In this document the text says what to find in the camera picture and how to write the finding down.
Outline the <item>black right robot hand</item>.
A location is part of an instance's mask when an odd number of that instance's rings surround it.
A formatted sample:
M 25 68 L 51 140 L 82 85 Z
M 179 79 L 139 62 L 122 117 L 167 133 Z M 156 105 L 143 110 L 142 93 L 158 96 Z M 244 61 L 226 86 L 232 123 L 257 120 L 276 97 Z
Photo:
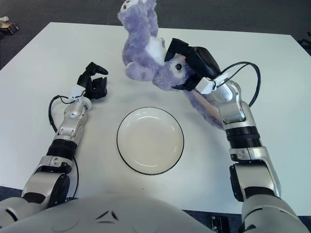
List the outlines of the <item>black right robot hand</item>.
M 167 62 L 173 59 L 176 54 L 185 57 L 186 64 L 194 74 L 188 77 L 183 84 L 174 85 L 173 89 L 191 91 L 203 78 L 214 80 L 221 74 L 217 62 L 206 48 L 191 47 L 188 43 L 173 38 L 164 61 Z

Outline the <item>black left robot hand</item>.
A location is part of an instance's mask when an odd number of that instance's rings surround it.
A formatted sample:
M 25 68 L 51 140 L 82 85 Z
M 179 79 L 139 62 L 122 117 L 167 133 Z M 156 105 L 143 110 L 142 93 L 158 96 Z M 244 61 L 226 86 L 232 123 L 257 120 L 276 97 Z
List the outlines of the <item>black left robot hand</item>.
M 84 97 L 90 100 L 97 100 L 107 95 L 107 77 L 92 79 L 91 77 L 95 74 L 108 75 L 108 71 L 94 62 L 91 62 L 77 81 L 79 86 L 85 88 Z

